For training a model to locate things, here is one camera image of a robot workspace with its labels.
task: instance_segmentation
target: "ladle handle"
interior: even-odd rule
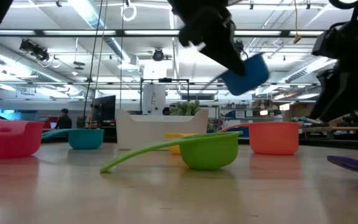
[[[244,123],[244,124],[237,124],[237,125],[233,125],[233,126],[230,126],[228,128],[224,128],[218,132],[225,132],[229,129],[232,129],[232,128],[245,128],[245,127],[248,127],[250,125],[250,123]]]
[[[157,149],[161,149],[163,147],[176,146],[176,145],[179,145],[179,144],[190,143],[190,142],[197,142],[199,140],[201,140],[201,139],[199,139],[199,138],[171,139],[171,140],[168,140],[168,141],[163,141],[163,142],[159,142],[159,143],[156,143],[156,144],[148,145],[148,146],[142,147],[140,149],[133,149],[133,150],[130,150],[128,153],[125,153],[124,155],[121,155],[121,156],[111,160],[109,162],[109,164],[105,165],[102,169],[100,169],[100,173],[105,173],[110,168],[112,168],[113,166],[117,165],[118,163],[120,163],[122,161],[125,161],[127,159],[130,159],[130,158],[132,158],[134,156],[137,156],[139,154],[154,151],[154,150],[157,150]]]
[[[47,131],[46,133],[42,134],[42,139],[52,138],[56,135],[68,133],[72,130],[75,130],[75,129],[58,129],[58,130]]]

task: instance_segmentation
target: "purple spatula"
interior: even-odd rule
[[[345,169],[358,172],[358,159],[344,156],[327,156],[327,160]]]

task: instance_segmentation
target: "yellow bowl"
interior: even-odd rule
[[[165,133],[166,139],[177,139],[185,136],[192,136],[196,134],[185,134],[185,133]],[[180,146],[170,146],[169,151],[171,151],[175,155],[180,155]]]

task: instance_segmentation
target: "screen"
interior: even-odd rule
[[[92,102],[93,121],[106,121],[116,119],[116,96],[100,97]]]

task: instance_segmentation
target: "table surface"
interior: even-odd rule
[[[216,171],[155,151],[99,174],[118,153],[126,151],[113,144],[48,144],[33,157],[0,160],[0,224],[358,223],[358,174],[326,160],[358,158],[355,150],[301,146],[275,157],[241,146]]]

